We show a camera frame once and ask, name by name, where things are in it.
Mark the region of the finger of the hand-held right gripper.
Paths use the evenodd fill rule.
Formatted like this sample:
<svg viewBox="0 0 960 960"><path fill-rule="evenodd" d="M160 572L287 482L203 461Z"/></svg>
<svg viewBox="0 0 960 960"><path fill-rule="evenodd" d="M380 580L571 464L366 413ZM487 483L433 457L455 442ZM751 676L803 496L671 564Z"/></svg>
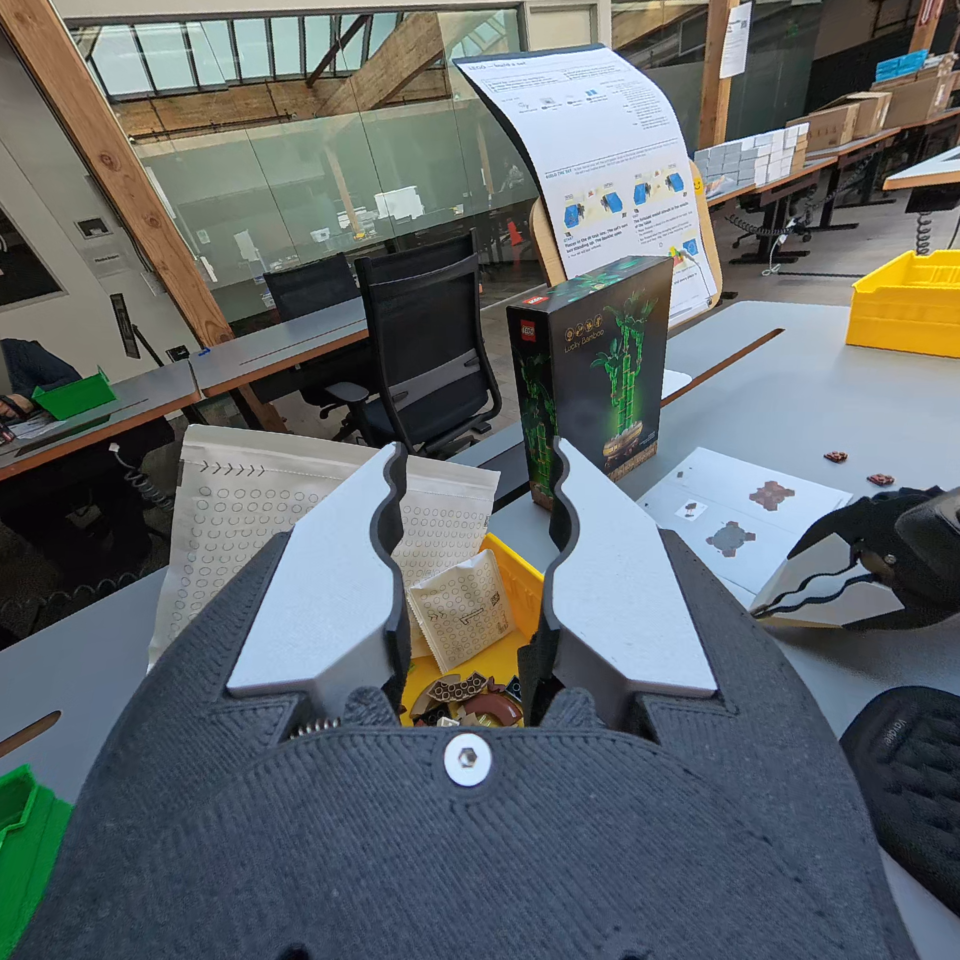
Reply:
<svg viewBox="0 0 960 960"><path fill-rule="evenodd" d="M750 612L757 619L843 627L904 610L894 591L873 573L838 573L811 576L792 590L759 601Z"/></svg>
<svg viewBox="0 0 960 960"><path fill-rule="evenodd" d="M852 547L840 535L830 534L796 556L786 558L756 595L751 608L762 600L796 589L811 576L838 573L871 572L854 556Z"/></svg>

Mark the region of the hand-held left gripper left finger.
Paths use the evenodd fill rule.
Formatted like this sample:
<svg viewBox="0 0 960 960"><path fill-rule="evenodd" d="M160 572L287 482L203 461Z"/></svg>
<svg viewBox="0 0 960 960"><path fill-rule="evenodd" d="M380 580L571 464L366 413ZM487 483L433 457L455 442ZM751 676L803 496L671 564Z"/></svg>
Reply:
<svg viewBox="0 0 960 960"><path fill-rule="evenodd" d="M299 692L341 717L410 654L402 574L406 448L377 451L292 529L226 682L235 697Z"/></svg>

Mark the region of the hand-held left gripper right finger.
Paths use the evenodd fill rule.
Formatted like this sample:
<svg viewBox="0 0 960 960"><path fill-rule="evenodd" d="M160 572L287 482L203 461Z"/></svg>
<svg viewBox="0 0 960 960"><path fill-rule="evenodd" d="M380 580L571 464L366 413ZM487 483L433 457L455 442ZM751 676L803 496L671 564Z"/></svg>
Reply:
<svg viewBox="0 0 960 960"><path fill-rule="evenodd" d="M557 458L549 565L540 619L519 649L526 726L544 719L557 684L587 690L620 727L638 691L717 692L658 525L568 440Z"/></svg>

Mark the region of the yellow plastic bin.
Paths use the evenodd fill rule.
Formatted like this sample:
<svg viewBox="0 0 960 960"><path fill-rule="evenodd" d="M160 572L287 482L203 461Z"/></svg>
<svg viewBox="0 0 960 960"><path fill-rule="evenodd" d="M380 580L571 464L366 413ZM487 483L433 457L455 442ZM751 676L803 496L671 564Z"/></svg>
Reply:
<svg viewBox="0 0 960 960"><path fill-rule="evenodd" d="M514 675L520 678L518 654L531 641L538 627L544 576L493 534L486 534L477 554L486 549L490 549L496 559L515 628L453 671L442 674L413 611L412 630L418 632L418 636L412 640L413 654L401 699L400 721L403 726L413 727L403 715L403 708L411 706L412 701L438 678L450 674L467 678L474 671L486 677L493 676L501 684L506 684Z"/></svg>
<svg viewBox="0 0 960 960"><path fill-rule="evenodd" d="M959 357L959 251L907 251L854 282L846 343Z"/></svg>

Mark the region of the pile of toy bricks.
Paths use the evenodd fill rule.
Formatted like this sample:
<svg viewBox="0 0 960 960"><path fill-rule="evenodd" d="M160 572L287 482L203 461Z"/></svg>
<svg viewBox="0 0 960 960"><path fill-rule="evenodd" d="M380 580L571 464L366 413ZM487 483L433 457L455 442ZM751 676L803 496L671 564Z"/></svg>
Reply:
<svg viewBox="0 0 960 960"><path fill-rule="evenodd" d="M501 683L478 671L466 678L449 674L429 683L402 714L413 727L521 727L521 681L513 675Z"/></svg>

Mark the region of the instruction booklet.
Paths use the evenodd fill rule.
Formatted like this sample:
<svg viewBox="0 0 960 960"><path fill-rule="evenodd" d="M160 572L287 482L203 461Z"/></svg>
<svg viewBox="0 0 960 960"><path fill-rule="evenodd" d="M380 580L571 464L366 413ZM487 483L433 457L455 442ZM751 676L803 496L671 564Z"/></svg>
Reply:
<svg viewBox="0 0 960 960"><path fill-rule="evenodd" d="M716 577L758 594L810 525L846 490L697 447L637 503L669 546L683 542Z"/></svg>

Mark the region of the large white paper bag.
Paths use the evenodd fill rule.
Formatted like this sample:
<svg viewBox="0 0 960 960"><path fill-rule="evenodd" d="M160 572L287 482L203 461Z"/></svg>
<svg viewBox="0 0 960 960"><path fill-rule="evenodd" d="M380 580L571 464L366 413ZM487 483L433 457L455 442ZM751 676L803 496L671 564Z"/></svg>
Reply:
<svg viewBox="0 0 960 960"><path fill-rule="evenodd" d="M374 453L350 442L190 425L149 666L271 536L291 528ZM481 550L498 481L495 470L408 458L404 534L392 553L406 589Z"/></svg>

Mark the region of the small white paper bag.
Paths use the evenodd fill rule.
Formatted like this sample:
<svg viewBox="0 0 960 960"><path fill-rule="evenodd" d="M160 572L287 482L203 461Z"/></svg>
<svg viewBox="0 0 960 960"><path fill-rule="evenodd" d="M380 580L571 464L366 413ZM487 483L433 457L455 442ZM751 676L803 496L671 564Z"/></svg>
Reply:
<svg viewBox="0 0 960 960"><path fill-rule="evenodd" d="M441 674L516 628L491 549L413 585L407 597Z"/></svg>

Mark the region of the black wrist rest cushion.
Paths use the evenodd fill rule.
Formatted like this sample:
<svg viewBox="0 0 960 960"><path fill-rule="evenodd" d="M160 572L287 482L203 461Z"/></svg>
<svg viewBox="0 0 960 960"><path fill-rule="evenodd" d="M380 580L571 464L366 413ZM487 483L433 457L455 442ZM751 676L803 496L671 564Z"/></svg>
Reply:
<svg viewBox="0 0 960 960"><path fill-rule="evenodd" d="M880 846L959 913L959 698L886 690L840 738Z"/></svg>

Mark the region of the black bamboo set box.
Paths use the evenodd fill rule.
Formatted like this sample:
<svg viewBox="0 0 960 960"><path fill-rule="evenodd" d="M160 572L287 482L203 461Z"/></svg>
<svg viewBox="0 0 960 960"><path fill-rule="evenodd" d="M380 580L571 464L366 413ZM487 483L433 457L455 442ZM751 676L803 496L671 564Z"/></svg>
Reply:
<svg viewBox="0 0 960 960"><path fill-rule="evenodd" d="M507 307L534 502L553 507L553 440L618 481L657 451L673 261L631 256Z"/></svg>

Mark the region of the grey office table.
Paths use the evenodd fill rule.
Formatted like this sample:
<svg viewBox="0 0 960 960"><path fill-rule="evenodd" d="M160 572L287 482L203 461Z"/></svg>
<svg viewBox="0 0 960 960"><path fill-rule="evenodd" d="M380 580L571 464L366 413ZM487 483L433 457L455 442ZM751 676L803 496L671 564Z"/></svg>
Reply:
<svg viewBox="0 0 960 960"><path fill-rule="evenodd" d="M1 479L24 474L198 402L190 361L154 368L113 385L114 400L2 445Z"/></svg>
<svg viewBox="0 0 960 960"><path fill-rule="evenodd" d="M251 385L368 337L361 297L282 322L192 354L188 361L199 395L233 397L246 425L275 433L287 428L277 411L260 402Z"/></svg>

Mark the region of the black mesh office chair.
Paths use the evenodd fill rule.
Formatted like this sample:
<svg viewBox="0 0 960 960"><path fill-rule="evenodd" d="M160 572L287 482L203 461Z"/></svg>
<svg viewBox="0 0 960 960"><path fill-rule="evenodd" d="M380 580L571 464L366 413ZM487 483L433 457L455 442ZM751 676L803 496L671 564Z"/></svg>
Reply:
<svg viewBox="0 0 960 960"><path fill-rule="evenodd" d="M502 398L482 335L476 232L354 263L378 397L355 383L328 387L349 411L335 441L358 431L379 449L448 459L476 444Z"/></svg>
<svg viewBox="0 0 960 960"><path fill-rule="evenodd" d="M294 269L266 272L263 279L282 322L361 296L350 263L342 251Z"/></svg>

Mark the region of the green plastic bin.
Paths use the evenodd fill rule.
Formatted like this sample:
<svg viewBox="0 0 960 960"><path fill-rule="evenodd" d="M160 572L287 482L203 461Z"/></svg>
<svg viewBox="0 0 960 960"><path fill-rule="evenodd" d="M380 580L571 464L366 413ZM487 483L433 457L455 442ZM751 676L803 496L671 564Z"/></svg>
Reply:
<svg viewBox="0 0 960 960"><path fill-rule="evenodd" d="M98 409L116 400L114 388L102 367L90 377L51 390L37 386L31 400L58 422Z"/></svg>
<svg viewBox="0 0 960 960"><path fill-rule="evenodd" d="M1 778L1 957L33 917L62 844L72 804L39 783L29 765Z"/></svg>

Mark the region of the black monitor on stand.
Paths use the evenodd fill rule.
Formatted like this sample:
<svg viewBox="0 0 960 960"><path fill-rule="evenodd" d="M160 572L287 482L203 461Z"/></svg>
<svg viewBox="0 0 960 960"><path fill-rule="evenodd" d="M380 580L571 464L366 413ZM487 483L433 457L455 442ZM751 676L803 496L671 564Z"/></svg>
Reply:
<svg viewBox="0 0 960 960"><path fill-rule="evenodd" d="M133 323L124 295L121 293L110 294L109 300L126 357L142 359L141 348L144 348L156 366L161 368L165 366L161 356L147 340L146 335Z"/></svg>

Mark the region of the wooden sheet stand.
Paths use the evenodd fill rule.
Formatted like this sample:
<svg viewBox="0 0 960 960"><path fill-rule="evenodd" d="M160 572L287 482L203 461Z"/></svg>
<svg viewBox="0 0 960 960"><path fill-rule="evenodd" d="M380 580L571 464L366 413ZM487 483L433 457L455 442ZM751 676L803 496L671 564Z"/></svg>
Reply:
<svg viewBox="0 0 960 960"><path fill-rule="evenodd" d="M691 174L696 173L702 178L696 163L691 161L690 166ZM688 317L690 319L698 317L702 313L705 313L708 310L718 306L721 300L721 294L723 292L722 268L719 261L716 240L714 236L714 225L711 218L711 212L707 205L706 191L704 191L703 196L696 195L696 203L701 221L703 249L706 260L709 263L714 282L717 286L717 293L712 296L708 306L697 308L694 312L690 313ZM557 286L560 283L567 281L568 277L560 257L553 229L550 225L542 198L537 198L534 201L530 214L530 230L536 256L546 277L548 285Z"/></svg>

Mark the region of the stack of white boxes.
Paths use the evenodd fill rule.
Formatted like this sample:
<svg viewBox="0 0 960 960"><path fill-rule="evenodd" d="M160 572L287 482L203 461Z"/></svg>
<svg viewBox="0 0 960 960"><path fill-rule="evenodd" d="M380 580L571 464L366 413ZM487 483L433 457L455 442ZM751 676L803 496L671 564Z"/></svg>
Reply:
<svg viewBox="0 0 960 960"><path fill-rule="evenodd" d="M810 123L796 122L745 138L697 150L707 196L746 186L764 186L801 171L806 163Z"/></svg>

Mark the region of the cardboard box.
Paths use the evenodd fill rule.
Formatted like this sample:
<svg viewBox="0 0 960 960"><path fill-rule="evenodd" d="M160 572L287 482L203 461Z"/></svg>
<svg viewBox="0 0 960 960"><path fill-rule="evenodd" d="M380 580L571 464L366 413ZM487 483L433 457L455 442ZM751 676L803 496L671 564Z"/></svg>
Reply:
<svg viewBox="0 0 960 960"><path fill-rule="evenodd" d="M850 104L858 105L855 121L847 123L851 139L862 139L874 135L885 128L887 114L892 101L892 91L870 90L848 93L834 101L819 107L820 112L835 110Z"/></svg>
<svg viewBox="0 0 960 960"><path fill-rule="evenodd" d="M789 121L786 127L802 128L800 133L805 133L807 154L835 150L855 139L858 114L858 101L842 102Z"/></svg>

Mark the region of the stack of blue boxes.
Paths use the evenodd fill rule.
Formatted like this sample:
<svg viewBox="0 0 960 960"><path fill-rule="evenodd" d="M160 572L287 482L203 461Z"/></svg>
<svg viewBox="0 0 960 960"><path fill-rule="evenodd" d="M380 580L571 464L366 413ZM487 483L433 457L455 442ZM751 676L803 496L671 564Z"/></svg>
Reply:
<svg viewBox="0 0 960 960"><path fill-rule="evenodd" d="M956 61L955 52L930 54L928 50L889 58L876 65L873 86L945 77L953 72Z"/></svg>

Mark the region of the black phone sign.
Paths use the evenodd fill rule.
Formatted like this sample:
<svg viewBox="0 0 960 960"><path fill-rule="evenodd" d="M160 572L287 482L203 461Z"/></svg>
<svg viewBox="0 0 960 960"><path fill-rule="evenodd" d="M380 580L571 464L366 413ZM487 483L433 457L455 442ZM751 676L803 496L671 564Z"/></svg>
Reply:
<svg viewBox="0 0 960 960"><path fill-rule="evenodd" d="M1 210L1 306L65 293L7 213Z"/></svg>

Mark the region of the printed instruction sheet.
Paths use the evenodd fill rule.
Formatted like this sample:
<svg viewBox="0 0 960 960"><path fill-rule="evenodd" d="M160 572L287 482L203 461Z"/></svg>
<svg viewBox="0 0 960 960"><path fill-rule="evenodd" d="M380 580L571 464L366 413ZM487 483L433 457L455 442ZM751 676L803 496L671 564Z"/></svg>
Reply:
<svg viewBox="0 0 960 960"><path fill-rule="evenodd" d="M690 158L653 80L602 44L454 60L534 175L568 280L622 258L673 261L669 322L717 293Z"/></svg>

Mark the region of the white paper notice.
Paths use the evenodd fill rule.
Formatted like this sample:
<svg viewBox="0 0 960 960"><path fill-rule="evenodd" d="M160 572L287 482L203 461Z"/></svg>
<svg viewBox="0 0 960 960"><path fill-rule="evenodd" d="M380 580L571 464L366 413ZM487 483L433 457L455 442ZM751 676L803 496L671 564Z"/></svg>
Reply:
<svg viewBox="0 0 960 960"><path fill-rule="evenodd" d="M752 9L753 2L741 2L727 14L719 67L720 80L732 79L746 70Z"/></svg>

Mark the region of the wooden support post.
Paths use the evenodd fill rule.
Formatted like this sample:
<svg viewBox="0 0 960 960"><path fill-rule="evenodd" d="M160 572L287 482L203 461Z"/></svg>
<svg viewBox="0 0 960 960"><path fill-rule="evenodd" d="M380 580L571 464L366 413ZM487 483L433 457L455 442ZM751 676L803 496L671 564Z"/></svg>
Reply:
<svg viewBox="0 0 960 960"><path fill-rule="evenodd" d="M707 4L698 150L727 139L731 79L719 75L729 16L739 3L710 0Z"/></svg>
<svg viewBox="0 0 960 960"><path fill-rule="evenodd" d="M64 293L2 307L4 336L36 340L83 375L154 367L124 352L110 294L158 354L234 337L194 257L51 2L1 3L1 203ZM102 217L92 241L75 221ZM130 269L98 278L95 251Z"/></svg>

